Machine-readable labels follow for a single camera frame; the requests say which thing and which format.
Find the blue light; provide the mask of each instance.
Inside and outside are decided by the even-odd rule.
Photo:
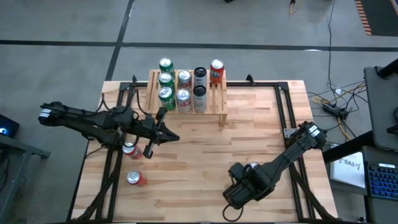
[[[7,134],[7,129],[5,129],[5,128],[0,128],[0,133],[1,134]]]

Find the soda can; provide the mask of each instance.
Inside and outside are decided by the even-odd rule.
[[[188,113],[191,111],[191,96],[187,89],[177,91],[178,111]]]
[[[205,68],[198,67],[195,68],[193,71],[193,86],[203,85],[206,86],[207,84],[207,71]]]
[[[134,146],[131,142],[124,143],[122,150],[131,159],[139,159],[142,156],[141,149],[137,145]]]
[[[168,86],[174,90],[174,80],[170,73],[164,72],[159,75],[159,84],[161,87]]]
[[[175,109],[174,91],[170,87],[165,86],[159,90],[159,99],[167,110]]]
[[[210,66],[210,81],[212,84],[219,84],[223,80],[224,62],[220,59],[214,59]]]
[[[175,71],[173,62],[169,58],[162,58],[159,61],[159,68],[161,72],[168,72],[171,74],[173,80],[175,79]]]
[[[192,76],[188,70],[182,70],[178,73],[178,89],[192,89]]]
[[[133,170],[127,175],[127,182],[131,185],[146,185],[148,182],[141,172],[138,170]]]
[[[206,87],[200,85],[193,89],[193,107],[197,113],[206,111]]]

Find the wooden can rack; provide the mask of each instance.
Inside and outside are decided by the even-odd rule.
[[[192,75],[192,86],[194,86],[194,78],[193,78],[193,70],[188,70]],[[175,70],[175,92],[177,92],[177,84],[178,84],[178,72],[179,70]],[[146,110],[152,114],[156,114],[157,110],[161,106],[161,102],[159,100],[159,82],[158,78],[160,75],[160,70],[150,70],[149,78],[148,78],[148,86],[146,92],[146,102],[145,107]],[[219,116],[220,117],[220,126],[224,126],[226,122],[226,117],[228,115],[227,110],[227,102],[226,102],[226,72],[224,70],[224,75],[222,82],[220,84],[210,85],[210,71],[207,70],[207,85],[206,85],[206,111],[204,113],[197,113],[193,108],[193,89],[191,90],[191,102],[192,109],[188,113],[180,113],[178,112],[178,108],[176,107],[173,111],[168,111],[167,114],[174,115],[203,115],[203,116]]]

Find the desk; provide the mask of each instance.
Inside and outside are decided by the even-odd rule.
[[[104,83],[103,93],[109,107],[116,105],[119,84]],[[289,81],[289,88],[297,123],[312,120],[304,82]],[[145,94],[145,88],[139,88],[142,105]],[[168,115],[165,123],[180,136],[179,141],[155,146],[152,159],[134,161],[123,157],[114,222],[224,222],[221,213],[226,201],[221,193],[231,185],[231,165],[268,162],[285,149],[274,89],[228,87],[227,99],[225,127],[219,126],[217,116]],[[132,107],[139,111],[136,100]],[[289,122],[287,110],[284,111]],[[146,143],[140,139],[139,146]],[[98,142],[91,142],[88,152],[99,146]],[[72,218],[81,215],[98,193],[105,157],[103,150],[85,160]],[[310,150],[304,159],[311,190],[328,212],[337,217],[322,152]],[[140,170],[148,179],[146,186],[127,183],[127,173],[133,169]],[[300,195],[303,210],[307,211],[304,195]],[[103,215],[108,211],[107,199]],[[226,212],[230,218],[238,214],[232,209]],[[245,205],[240,221],[297,221],[288,170],[283,172],[273,193],[260,202]]]

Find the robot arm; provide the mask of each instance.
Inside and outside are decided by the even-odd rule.
[[[228,205],[241,209],[250,200],[259,201],[275,189],[283,170],[288,168],[305,151],[313,148],[322,148],[326,143],[325,133],[313,122],[304,122],[291,135],[290,146],[272,162],[263,165],[258,163],[243,166],[235,163],[229,169],[229,175],[236,183],[223,192]]]
[[[106,147],[122,146],[122,134],[129,133],[150,139],[144,155],[150,159],[154,144],[178,141],[179,136],[166,128],[163,119],[167,112],[159,108],[156,120],[147,114],[145,119],[136,119],[136,112],[127,106],[117,106],[109,111],[91,112],[63,105],[61,102],[44,103],[39,122],[46,126],[65,126],[80,132],[85,138],[96,138]]]

